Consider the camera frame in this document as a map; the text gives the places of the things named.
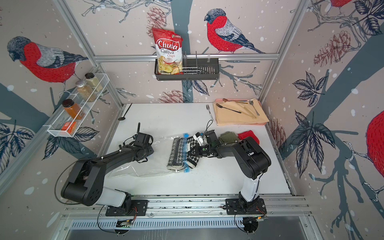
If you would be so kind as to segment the houndstooth black white scarf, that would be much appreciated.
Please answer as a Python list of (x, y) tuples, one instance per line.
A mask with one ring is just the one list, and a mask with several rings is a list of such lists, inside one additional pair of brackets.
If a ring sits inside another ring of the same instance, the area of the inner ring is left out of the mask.
[(188, 173), (194, 169), (200, 160), (198, 156), (199, 143), (193, 138), (175, 138), (167, 169), (174, 172)]

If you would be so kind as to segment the red knitted cloth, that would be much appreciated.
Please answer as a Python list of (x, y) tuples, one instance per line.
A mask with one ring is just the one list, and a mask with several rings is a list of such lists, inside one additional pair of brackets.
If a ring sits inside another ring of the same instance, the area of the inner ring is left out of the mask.
[(254, 140), (256, 141), (256, 143), (257, 143), (258, 145), (260, 144), (260, 140), (259, 140), (258, 137), (254, 134), (254, 132), (251, 131), (251, 130), (238, 134), (238, 138), (239, 138), (240, 140), (244, 140), (244, 139), (246, 139), (247, 137), (251, 137), (252, 139), (254, 139)]

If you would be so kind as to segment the clear vacuum bag blue zipper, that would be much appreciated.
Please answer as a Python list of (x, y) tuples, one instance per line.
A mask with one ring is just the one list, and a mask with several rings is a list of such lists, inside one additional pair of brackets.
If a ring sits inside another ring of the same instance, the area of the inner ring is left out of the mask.
[(124, 164), (111, 173), (108, 177), (159, 177), (169, 174), (185, 173), (185, 172), (174, 172), (167, 169), (167, 164), (171, 154), (172, 143), (175, 138), (189, 138), (190, 135), (187, 133), (178, 134), (166, 137), (156, 137), (152, 147), (154, 153), (148, 157), (147, 162), (131, 162)]

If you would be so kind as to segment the green knitted cloth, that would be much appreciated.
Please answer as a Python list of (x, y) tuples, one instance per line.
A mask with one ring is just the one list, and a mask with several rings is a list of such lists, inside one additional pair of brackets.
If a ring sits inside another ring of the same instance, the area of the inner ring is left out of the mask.
[(222, 144), (231, 144), (238, 142), (240, 139), (234, 132), (225, 132), (219, 136), (219, 141)]

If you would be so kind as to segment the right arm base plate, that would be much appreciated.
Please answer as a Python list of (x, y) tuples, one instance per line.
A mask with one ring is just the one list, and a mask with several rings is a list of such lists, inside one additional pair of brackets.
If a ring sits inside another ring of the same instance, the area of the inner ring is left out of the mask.
[(223, 209), (228, 215), (266, 215), (266, 205), (264, 199), (258, 197), (252, 202), (243, 199), (226, 199)]

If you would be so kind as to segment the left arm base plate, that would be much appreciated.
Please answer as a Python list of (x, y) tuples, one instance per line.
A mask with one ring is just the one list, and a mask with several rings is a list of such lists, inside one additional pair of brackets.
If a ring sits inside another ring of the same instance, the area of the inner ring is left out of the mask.
[(121, 207), (108, 206), (106, 217), (145, 216), (148, 200), (128, 200)]

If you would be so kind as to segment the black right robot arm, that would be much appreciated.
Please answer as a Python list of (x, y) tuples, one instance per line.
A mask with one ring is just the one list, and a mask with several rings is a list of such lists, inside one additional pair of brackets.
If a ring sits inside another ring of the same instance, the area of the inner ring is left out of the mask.
[(263, 215), (267, 213), (265, 202), (260, 198), (261, 177), (271, 166), (271, 159), (260, 145), (252, 138), (233, 143), (221, 143), (214, 130), (203, 134), (206, 141), (200, 141), (191, 149), (196, 157), (226, 158), (234, 157), (245, 175), (244, 183), (237, 199), (226, 199), (223, 207), (228, 215)]

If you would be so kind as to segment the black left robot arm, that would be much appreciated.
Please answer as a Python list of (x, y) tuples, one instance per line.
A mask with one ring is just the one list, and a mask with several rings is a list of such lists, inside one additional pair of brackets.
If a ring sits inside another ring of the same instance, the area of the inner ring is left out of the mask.
[(104, 186), (105, 175), (112, 170), (131, 162), (145, 162), (154, 153), (151, 135), (137, 133), (133, 139), (133, 142), (100, 158), (78, 160), (61, 190), (61, 197), (88, 207), (104, 205), (115, 208), (124, 215), (133, 212), (132, 195)]

